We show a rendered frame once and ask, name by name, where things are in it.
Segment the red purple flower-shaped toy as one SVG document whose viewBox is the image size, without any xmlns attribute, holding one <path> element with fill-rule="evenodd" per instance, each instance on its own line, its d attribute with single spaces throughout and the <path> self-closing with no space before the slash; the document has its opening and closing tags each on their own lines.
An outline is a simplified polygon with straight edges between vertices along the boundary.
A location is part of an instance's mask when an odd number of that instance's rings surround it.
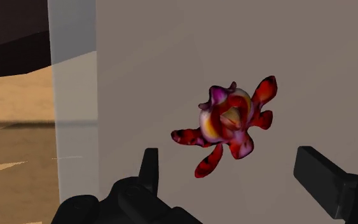
<svg viewBox="0 0 358 224">
<path fill-rule="evenodd" d="M 171 138 L 178 144 L 196 145 L 213 151 L 196 167 L 195 177 L 208 176 L 223 156 L 223 145 L 229 146 L 231 155 L 239 160 L 254 150 L 254 141 L 249 135 L 251 127 L 267 130 L 273 121 L 273 112 L 262 110 L 277 94 L 278 86 L 273 75 L 264 78 L 253 95 L 238 88 L 232 82 L 228 88 L 213 85 L 209 88 L 209 99 L 200 103 L 199 127 L 179 129 L 171 132 Z"/>
</svg>

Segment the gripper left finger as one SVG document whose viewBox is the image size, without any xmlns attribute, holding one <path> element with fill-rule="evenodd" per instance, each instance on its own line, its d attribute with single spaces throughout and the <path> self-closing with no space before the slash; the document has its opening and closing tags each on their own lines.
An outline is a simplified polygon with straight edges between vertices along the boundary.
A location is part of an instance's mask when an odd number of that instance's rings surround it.
<svg viewBox="0 0 358 224">
<path fill-rule="evenodd" d="M 202 224 L 181 207 L 170 207 L 158 198 L 158 149 L 144 151 L 138 176 L 115 182 L 109 195 L 66 199 L 51 224 Z"/>
</svg>

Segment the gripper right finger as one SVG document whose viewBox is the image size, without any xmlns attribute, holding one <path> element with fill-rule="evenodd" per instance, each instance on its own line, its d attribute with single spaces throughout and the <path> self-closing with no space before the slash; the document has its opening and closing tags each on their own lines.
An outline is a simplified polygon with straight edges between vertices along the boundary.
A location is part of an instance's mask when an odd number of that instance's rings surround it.
<svg viewBox="0 0 358 224">
<path fill-rule="evenodd" d="M 311 146 L 300 146 L 293 175 L 332 219 L 358 224 L 358 174 L 345 172 Z"/>
</svg>

